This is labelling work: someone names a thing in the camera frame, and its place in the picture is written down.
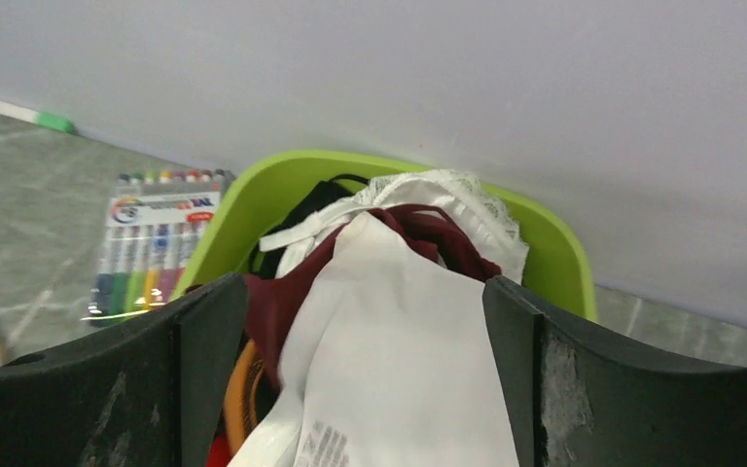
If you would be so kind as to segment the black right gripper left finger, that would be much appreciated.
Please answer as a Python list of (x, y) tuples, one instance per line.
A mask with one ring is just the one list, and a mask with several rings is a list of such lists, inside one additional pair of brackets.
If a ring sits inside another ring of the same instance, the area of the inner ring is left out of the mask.
[(0, 367), (0, 466), (202, 466), (248, 305), (228, 273)]

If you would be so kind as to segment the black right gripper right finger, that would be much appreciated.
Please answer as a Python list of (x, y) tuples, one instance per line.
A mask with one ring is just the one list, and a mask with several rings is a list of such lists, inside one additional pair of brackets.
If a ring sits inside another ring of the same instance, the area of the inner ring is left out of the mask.
[(490, 279), (485, 323), (523, 466), (747, 466), (747, 367), (669, 352)]

